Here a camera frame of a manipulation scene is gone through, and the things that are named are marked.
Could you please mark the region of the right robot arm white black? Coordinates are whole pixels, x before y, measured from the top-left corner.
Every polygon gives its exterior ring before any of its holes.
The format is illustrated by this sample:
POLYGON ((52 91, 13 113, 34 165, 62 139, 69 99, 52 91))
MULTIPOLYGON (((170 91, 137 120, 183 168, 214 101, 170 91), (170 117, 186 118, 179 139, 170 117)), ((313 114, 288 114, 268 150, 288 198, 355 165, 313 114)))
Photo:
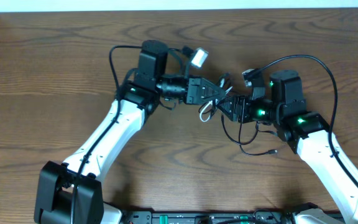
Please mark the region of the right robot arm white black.
POLYGON ((318 176, 336 203, 345 223, 358 223, 358 169, 341 149, 330 124, 306 109, 298 72, 281 70, 270 75, 271 99, 265 98, 263 79, 247 70, 252 94, 233 95, 217 107, 231 121, 272 124, 286 142, 318 176))

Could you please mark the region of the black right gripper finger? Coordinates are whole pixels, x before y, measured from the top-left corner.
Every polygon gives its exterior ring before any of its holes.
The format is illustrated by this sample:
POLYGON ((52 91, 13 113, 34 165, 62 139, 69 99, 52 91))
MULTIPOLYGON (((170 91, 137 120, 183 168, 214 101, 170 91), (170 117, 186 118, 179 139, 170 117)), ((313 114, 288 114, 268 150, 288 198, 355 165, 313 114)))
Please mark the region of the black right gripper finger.
POLYGON ((236 100, 236 95, 231 95, 231 96, 227 96, 225 97, 224 99, 220 100, 216 106, 217 107, 231 107, 234 103, 235 103, 235 100, 236 100))
POLYGON ((226 115, 231 121, 238 120, 238 114, 236 112, 235 104, 221 104, 218 105, 218 109, 221 110, 221 112, 226 115))

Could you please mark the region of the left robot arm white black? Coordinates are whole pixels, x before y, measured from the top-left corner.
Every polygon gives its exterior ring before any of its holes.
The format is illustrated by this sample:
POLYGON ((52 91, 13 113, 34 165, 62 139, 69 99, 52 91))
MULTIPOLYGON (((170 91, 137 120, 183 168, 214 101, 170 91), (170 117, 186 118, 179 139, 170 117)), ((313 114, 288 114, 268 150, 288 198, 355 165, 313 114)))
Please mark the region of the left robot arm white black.
POLYGON ((102 185, 118 155, 161 105, 161 98, 187 105, 217 103, 226 92, 190 75, 208 57, 202 48, 173 49, 157 40, 138 46, 139 63, 116 83, 111 108, 85 143, 61 164, 47 162, 39 175, 36 223, 119 223, 122 211, 104 202, 102 185))

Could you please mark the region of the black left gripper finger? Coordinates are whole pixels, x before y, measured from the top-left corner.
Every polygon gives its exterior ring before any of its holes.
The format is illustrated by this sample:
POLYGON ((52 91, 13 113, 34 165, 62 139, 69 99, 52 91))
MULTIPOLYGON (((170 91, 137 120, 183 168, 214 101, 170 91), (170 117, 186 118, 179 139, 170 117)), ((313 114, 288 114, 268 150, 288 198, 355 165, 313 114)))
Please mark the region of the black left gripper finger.
POLYGON ((202 78, 201 79, 201 92, 202 94, 225 94, 226 91, 217 84, 202 78))
POLYGON ((214 102, 222 100, 223 98, 225 98, 226 93, 205 93, 203 96, 204 103, 209 103, 210 101, 214 102))

